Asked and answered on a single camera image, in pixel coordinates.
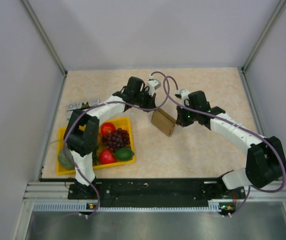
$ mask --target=tomato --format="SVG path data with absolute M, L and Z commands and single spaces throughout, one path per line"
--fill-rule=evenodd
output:
M 104 124 L 102 124 L 101 126 L 101 134 L 103 136 L 106 136 L 112 132 L 114 132 L 116 130 L 114 124 L 112 124 L 111 122 L 106 122 Z
M 99 156 L 99 160 L 102 164 L 112 164 L 117 162 L 116 157 L 114 157 L 113 152 L 110 149 L 105 149 Z

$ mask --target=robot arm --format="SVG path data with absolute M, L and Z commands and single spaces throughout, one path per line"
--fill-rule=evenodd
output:
M 160 86 L 160 82 L 153 78 L 150 78 L 145 84 L 143 80 L 131 77 L 127 86 L 124 86 L 121 91 L 115 92 L 104 102 L 106 103 L 104 106 L 91 109 L 78 121 L 67 139 L 67 147 L 71 150 L 75 162 L 89 181 L 92 182 L 95 179 L 92 167 L 92 152 L 97 146 L 99 126 L 115 114 L 131 108 L 131 106 L 122 104 L 124 102 L 144 108 L 147 112 L 148 109 L 154 109 L 156 107 L 155 90 Z M 228 172 L 220 177 L 223 188 L 231 190 L 249 185 L 262 188 L 282 176 L 281 167 L 273 151 L 260 139 L 235 126 L 239 124 L 229 117 L 223 109 L 218 106 L 210 107 L 204 92 L 190 93 L 187 90 L 181 90 L 177 92 L 176 96 L 181 99 L 183 105 L 189 108 L 219 116 L 233 123 L 228 124 L 220 119 L 191 112 L 177 106 L 177 125 L 187 127 L 194 122 L 198 122 L 209 130 L 225 136 L 246 154 L 246 168 Z M 64 138 L 82 112 L 81 109 L 77 109 L 72 113 Z M 85 130 L 80 130 L 79 126 L 84 125 L 86 125 Z M 286 159 L 280 140 L 274 136 L 265 139 L 276 149 L 286 170 Z M 78 171 L 76 171 L 75 179 L 83 185 L 88 185 Z
M 186 127 L 193 122 L 198 122 L 209 130 L 226 137 L 247 156 L 246 168 L 228 172 L 222 176 L 226 189 L 231 190 L 250 185 L 262 188 L 282 176 L 281 167 L 273 151 L 260 139 L 240 129 L 238 127 L 240 124 L 234 121 L 223 109 L 217 106 L 211 108 L 204 92 L 190 93 L 187 90 L 181 90 L 178 97 L 181 99 L 182 105 L 216 115 L 233 123 L 228 124 L 220 119 L 194 113 L 177 106 L 176 123 L 178 125 Z M 276 149 L 286 170 L 286 159 L 280 140 L 274 136 L 270 138 L 262 137 Z
M 103 102 L 104 106 L 89 110 L 78 121 L 67 140 L 67 147 L 71 150 L 74 161 L 89 181 L 92 182 L 95 179 L 92 166 L 92 152 L 97 146 L 99 126 L 115 114 L 122 113 L 131 108 L 131 106 L 122 104 L 124 102 L 140 106 L 144 109 L 155 108 L 155 90 L 160 86 L 160 82 L 156 79 L 150 79 L 145 84 L 143 80 L 132 76 L 128 80 L 127 86 L 124 86 L 121 91 L 115 92 L 109 99 Z M 82 112 L 83 110 L 81 109 L 73 111 L 64 138 Z M 80 130 L 79 127 L 84 125 L 86 125 L 85 130 Z M 88 182 L 79 175 L 78 171 L 76 171 L 75 179 L 79 183 L 88 186 Z

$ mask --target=yellow tray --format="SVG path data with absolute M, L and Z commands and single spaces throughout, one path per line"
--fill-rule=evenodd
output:
M 117 119 L 111 119 L 109 121 L 106 121 L 106 123 L 113 123 L 115 125 L 115 128 L 118 129 L 119 127 L 121 129 L 124 129 L 126 131 L 128 131 L 129 133 L 129 140 L 131 142 L 130 146 L 132 148 L 132 151 L 135 152 L 135 148 L 134 148 L 134 141 L 133 141 L 133 133 L 132 133 L 132 128 L 131 128 L 131 123 L 128 117 L 122 117 L 122 118 L 117 118 Z M 61 127 L 58 130 L 58 139 L 62 140 L 64 138 L 64 134 L 65 134 L 65 130 L 66 127 Z M 97 157 L 99 157 L 99 155 L 102 153 L 103 150 L 106 149 L 106 146 L 101 142 L 101 128 L 99 127 L 99 134 L 98 134 L 98 150 L 97 150 Z M 63 148 L 63 141 L 59 141 L 57 143 L 57 156 L 59 151 L 61 151 L 61 149 Z M 93 166 L 93 169 L 103 169 L 103 168 L 110 168 L 110 167 L 114 167 L 114 166 L 120 166 L 120 165 L 126 165 L 126 164 L 132 164 L 136 161 L 135 155 L 134 157 L 129 160 L 129 161 L 117 161 L 115 163 L 110 163 L 110 164 L 99 164 L 96 166 Z M 75 169 L 73 170 L 67 170 L 66 168 L 62 167 L 59 162 L 58 159 L 56 159 L 56 173 L 58 175 L 64 175 L 64 174 L 73 174 L 75 173 Z

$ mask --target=small box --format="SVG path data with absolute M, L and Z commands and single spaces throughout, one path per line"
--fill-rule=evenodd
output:
M 151 122 L 169 137 L 173 134 L 176 125 L 176 120 L 161 108 L 153 112 Z

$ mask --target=gray wall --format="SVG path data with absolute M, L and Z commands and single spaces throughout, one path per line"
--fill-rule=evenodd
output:
M 30 0 L 68 70 L 242 66 L 279 0 Z
M 0 0 L 0 240 L 10 239 L 62 76 L 18 0 Z
M 286 154 L 286 8 L 248 72 L 266 130 Z

